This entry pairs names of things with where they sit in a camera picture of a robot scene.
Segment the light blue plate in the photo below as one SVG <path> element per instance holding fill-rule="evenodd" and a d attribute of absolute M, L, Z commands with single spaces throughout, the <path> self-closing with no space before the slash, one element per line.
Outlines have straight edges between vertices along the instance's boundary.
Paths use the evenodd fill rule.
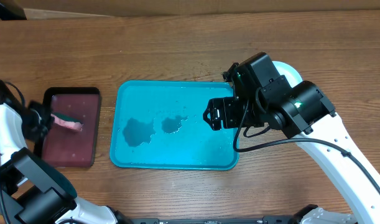
<path fill-rule="evenodd" d="M 280 75 L 284 75 L 291 87 L 295 87 L 299 83 L 303 82 L 303 79 L 298 71 L 291 65 L 280 62 L 273 61 L 273 64 Z"/>

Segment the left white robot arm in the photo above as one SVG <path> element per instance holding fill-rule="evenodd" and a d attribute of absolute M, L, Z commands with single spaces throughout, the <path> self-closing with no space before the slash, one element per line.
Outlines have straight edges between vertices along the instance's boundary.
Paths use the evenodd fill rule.
<path fill-rule="evenodd" d="M 128 223 L 80 198 L 70 181 L 35 156 L 22 133 L 22 107 L 0 104 L 0 214 L 6 223 Z"/>

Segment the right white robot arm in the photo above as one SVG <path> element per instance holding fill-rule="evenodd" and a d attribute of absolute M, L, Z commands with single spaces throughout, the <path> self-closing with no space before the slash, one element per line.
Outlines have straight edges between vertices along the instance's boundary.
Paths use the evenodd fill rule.
<path fill-rule="evenodd" d="M 380 223 L 380 174 L 351 139 L 332 102 L 312 82 L 291 86 L 273 80 L 266 86 L 236 85 L 232 97 L 208 102 L 203 119 L 212 130 L 262 127 L 285 139 L 238 148 L 250 152 L 295 143 L 324 171 L 353 212 L 356 223 Z"/>

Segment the dark green sponge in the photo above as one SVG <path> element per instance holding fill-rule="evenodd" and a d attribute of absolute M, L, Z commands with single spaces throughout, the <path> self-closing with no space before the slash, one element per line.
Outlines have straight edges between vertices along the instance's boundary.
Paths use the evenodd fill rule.
<path fill-rule="evenodd" d="M 83 124 L 81 121 L 71 118 L 67 115 L 60 113 L 52 113 L 53 121 L 57 126 L 79 132 L 82 130 Z"/>

